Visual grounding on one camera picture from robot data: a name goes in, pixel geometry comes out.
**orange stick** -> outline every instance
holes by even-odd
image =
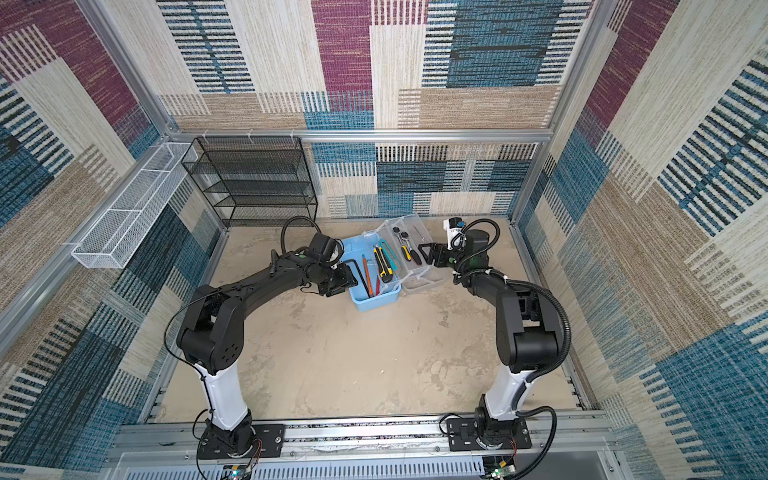
[[[362,256],[362,264],[366,269],[366,282],[368,283],[368,294],[369,297],[373,296],[373,284],[371,284],[371,276],[368,273],[368,260],[366,260],[366,256]]]

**black mesh shelf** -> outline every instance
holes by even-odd
[[[317,215],[298,138],[199,137],[182,164],[227,226],[282,225],[296,215]]]

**blue bin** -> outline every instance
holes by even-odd
[[[378,244],[383,247],[381,238],[377,233],[368,233],[366,235],[358,235],[356,237],[350,237],[342,240],[344,242],[344,255],[341,260],[355,259],[358,265],[360,265],[360,271],[363,276],[366,275],[365,267],[362,264],[362,256],[366,256],[366,262],[368,262],[368,273],[371,276],[371,283],[373,283],[373,292],[376,292],[376,278],[379,276],[379,268],[376,265],[376,258],[373,256],[373,246]],[[368,298],[366,288],[360,281],[359,274],[355,268],[354,263],[349,263],[349,267],[352,268],[352,272],[357,279],[357,286],[349,289],[349,295],[352,297],[352,301],[355,303],[358,311],[367,312],[373,310],[378,306],[386,305],[397,301],[397,297],[400,296],[400,282],[397,277],[397,273],[394,274],[391,282],[381,282],[379,287],[379,295]]]

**wall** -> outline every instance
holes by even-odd
[[[318,217],[509,214],[536,144],[304,142]]]
[[[104,0],[184,129],[540,128],[591,0]]]
[[[766,478],[768,4],[620,0],[521,228],[636,478]]]
[[[72,1],[0,1],[0,310],[158,139]],[[68,276],[0,360],[0,477],[95,477],[219,231],[186,180],[124,270]]]

